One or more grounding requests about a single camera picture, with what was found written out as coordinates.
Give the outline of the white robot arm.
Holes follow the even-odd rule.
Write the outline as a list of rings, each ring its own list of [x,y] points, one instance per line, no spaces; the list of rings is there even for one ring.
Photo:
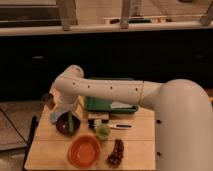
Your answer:
[[[54,87],[63,107],[82,95],[152,110],[157,171],[213,171],[213,105],[197,83],[86,79],[81,67],[71,65]]]

